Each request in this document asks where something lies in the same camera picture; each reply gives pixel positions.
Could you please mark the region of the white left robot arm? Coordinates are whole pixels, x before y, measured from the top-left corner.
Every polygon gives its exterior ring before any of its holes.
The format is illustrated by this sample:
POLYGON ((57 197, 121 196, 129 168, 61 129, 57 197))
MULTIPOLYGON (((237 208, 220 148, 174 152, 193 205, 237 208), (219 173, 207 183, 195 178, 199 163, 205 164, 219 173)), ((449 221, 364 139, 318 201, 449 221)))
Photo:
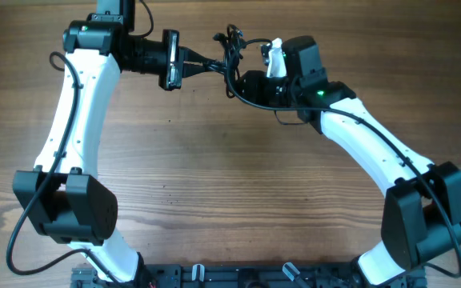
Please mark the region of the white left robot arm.
POLYGON ((38 234, 68 245, 110 286, 148 287, 153 278, 142 256, 116 227, 118 202, 98 180, 98 147, 110 96, 122 72, 153 74, 164 90, 204 72, 222 73, 223 62, 183 47, 177 30, 151 41, 134 31, 135 4, 100 1, 83 21, 63 35, 62 92, 50 133, 31 171, 14 176, 13 191, 21 219, 38 234))

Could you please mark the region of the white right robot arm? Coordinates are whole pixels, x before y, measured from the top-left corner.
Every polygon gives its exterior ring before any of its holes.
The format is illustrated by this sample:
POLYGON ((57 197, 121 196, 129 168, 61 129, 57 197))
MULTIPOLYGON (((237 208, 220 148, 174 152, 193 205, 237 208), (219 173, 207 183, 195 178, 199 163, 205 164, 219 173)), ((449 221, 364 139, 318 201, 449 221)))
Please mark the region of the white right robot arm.
POLYGON ((242 102, 294 111, 299 121, 341 146, 373 179, 384 199, 381 239, 356 265, 369 286, 433 267, 448 251, 461 257, 461 171, 437 165, 382 126, 342 82, 327 77, 310 36, 262 40, 267 69, 237 71, 240 49, 228 54, 226 83, 242 102))

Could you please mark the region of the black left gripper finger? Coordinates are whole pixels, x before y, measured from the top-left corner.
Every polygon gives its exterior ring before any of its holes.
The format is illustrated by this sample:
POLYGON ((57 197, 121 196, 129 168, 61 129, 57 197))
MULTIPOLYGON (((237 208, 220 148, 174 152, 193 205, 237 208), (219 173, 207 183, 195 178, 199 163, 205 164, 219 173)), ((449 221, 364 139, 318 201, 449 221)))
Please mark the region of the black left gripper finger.
POLYGON ((216 72, 218 73, 218 67, 212 65, 197 65, 185 63, 182 68, 182 77, 189 78, 197 74, 206 73, 206 72, 216 72))
POLYGON ((199 63, 199 64, 212 64, 215 63, 214 59, 206 58, 202 56, 201 54, 187 48, 183 47, 182 52, 184 54, 183 59, 185 62, 193 62, 193 63, 199 63))

